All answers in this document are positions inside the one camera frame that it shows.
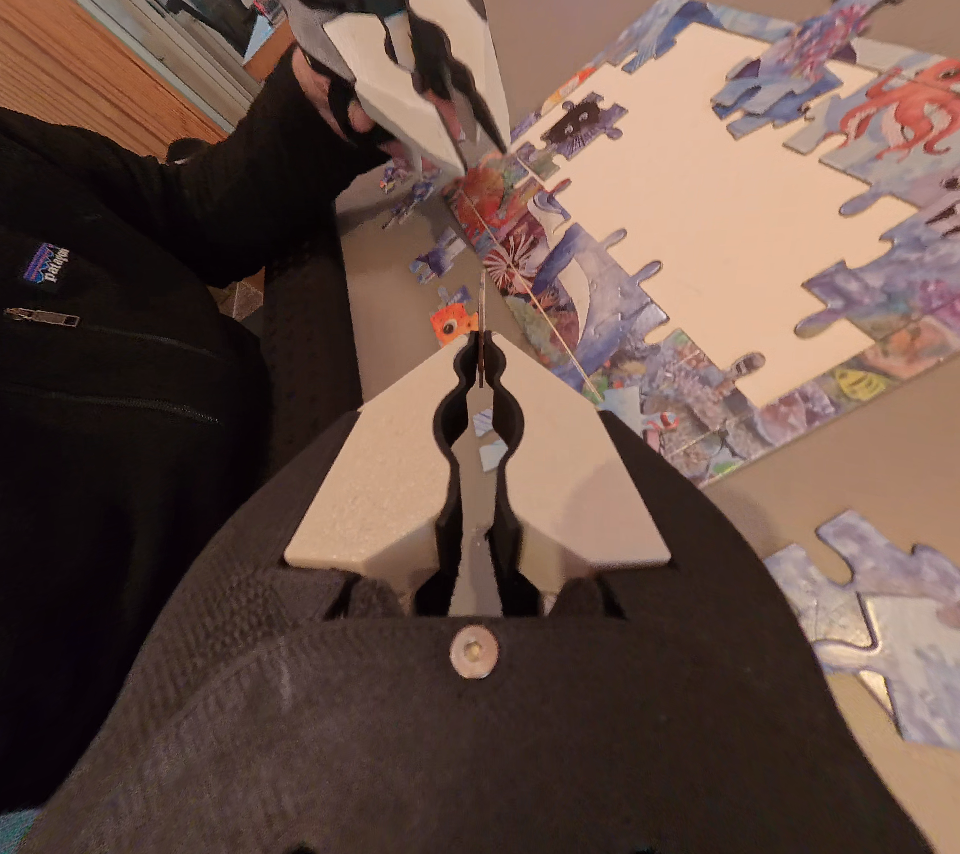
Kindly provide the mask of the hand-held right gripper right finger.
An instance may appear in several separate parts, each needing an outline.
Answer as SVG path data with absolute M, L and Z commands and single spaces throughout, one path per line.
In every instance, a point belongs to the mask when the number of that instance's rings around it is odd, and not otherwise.
M 499 333 L 484 335 L 491 425 L 506 445 L 486 539 L 506 617 L 567 583 L 671 560 L 601 413 Z

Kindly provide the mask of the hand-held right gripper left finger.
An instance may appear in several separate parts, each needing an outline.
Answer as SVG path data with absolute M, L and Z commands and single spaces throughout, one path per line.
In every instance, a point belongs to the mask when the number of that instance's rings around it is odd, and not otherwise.
M 284 551 L 294 568 L 390 586 L 419 616 L 447 616 L 463 554 L 453 445 L 469 426 L 482 338 L 456 338 L 362 406 Z

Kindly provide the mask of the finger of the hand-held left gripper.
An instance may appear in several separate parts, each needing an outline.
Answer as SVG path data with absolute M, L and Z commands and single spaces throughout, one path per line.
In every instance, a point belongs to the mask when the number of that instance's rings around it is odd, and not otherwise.
M 409 0 L 417 69 L 433 72 L 461 95 L 474 121 L 501 153 L 510 147 L 510 116 L 486 15 L 471 0 Z
M 366 115 L 412 160 L 428 160 L 449 176 L 464 176 L 466 160 L 449 112 L 419 92 L 412 72 L 390 56 L 385 24 L 375 15 L 346 13 L 326 22 L 322 31 L 352 76 Z

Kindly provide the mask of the black sea urchin puzzle pieces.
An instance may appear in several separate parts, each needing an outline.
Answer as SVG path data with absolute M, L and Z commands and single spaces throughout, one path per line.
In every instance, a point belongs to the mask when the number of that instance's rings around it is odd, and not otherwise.
M 541 135 L 544 150 L 571 161 L 601 137 L 613 141 L 621 138 L 618 124 L 629 112 L 618 103 L 605 104 L 599 92 L 590 92 L 577 102 L 565 102 L 563 115 Z

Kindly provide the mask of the small blue puzzle piece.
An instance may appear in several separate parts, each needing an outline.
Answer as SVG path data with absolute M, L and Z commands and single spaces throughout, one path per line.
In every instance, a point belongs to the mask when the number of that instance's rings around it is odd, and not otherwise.
M 487 332 L 487 301 L 488 301 L 488 275 L 485 270 L 481 271 L 478 288 L 478 311 L 477 311 L 477 343 L 478 343 L 478 366 L 476 388 L 481 391 L 486 387 L 486 361 L 485 361 L 485 337 Z M 479 447 L 479 458 L 484 474 L 493 474 L 498 468 L 501 460 L 507 454 L 507 443 L 497 434 L 494 427 L 494 409 L 492 406 L 484 408 L 475 413 L 472 417 L 474 432 L 477 440 L 484 440 Z

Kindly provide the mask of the ocean jigsaw puzzle board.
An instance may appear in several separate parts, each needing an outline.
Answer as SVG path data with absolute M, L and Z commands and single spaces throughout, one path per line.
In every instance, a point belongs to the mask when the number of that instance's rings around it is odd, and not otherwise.
M 444 200 L 534 356 L 698 485 L 958 356 L 958 59 L 855 38 L 803 115 L 735 139 L 712 98 L 795 29 L 659 0 Z M 591 92 L 629 112 L 573 160 Z

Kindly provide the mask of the joined striped coral puzzle pieces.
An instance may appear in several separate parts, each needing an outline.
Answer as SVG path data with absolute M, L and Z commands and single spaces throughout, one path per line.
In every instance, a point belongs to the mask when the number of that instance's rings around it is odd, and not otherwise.
M 865 1 L 834 5 L 733 70 L 711 99 L 719 119 L 738 114 L 726 127 L 730 135 L 738 140 L 767 125 L 784 127 L 812 102 L 840 88 L 843 81 L 829 63 L 857 62 L 853 40 L 865 29 L 872 9 Z

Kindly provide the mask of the person's left forearm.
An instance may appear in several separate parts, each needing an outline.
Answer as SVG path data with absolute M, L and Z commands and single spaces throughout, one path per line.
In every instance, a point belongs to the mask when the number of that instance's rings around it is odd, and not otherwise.
M 294 75 L 295 46 L 225 140 L 161 167 L 166 244 L 211 287 L 254 275 L 330 228 L 342 193 L 387 161 L 333 132 Z

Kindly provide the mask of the white blue striped puzzle piece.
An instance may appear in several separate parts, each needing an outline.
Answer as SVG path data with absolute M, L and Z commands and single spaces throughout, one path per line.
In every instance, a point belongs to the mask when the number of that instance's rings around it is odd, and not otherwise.
M 638 436 L 645 431 L 642 410 L 642 393 L 637 385 L 610 387 L 598 410 L 614 414 Z

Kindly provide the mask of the orange fish puzzle piece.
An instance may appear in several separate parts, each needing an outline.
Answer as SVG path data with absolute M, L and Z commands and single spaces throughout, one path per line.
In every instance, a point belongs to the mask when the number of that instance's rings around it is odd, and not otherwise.
M 438 289 L 439 305 L 430 315 L 433 333 L 441 347 L 479 329 L 479 309 L 473 307 L 474 297 L 466 284 L 455 289 Z

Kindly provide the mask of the pale blue purple puzzle piece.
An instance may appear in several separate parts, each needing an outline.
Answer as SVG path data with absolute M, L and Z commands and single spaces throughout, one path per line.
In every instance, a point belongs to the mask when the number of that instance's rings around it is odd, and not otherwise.
M 856 590 L 826 577 L 800 545 L 790 545 L 764 561 L 811 644 L 839 642 L 870 648 L 874 638 Z

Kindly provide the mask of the light blue puzzle piece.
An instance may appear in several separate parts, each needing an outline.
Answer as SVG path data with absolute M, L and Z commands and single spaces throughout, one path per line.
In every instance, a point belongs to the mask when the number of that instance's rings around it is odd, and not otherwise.
M 873 645 L 816 641 L 822 668 L 881 675 L 904 740 L 958 751 L 958 627 L 941 620 L 931 598 L 874 595 L 861 602 Z

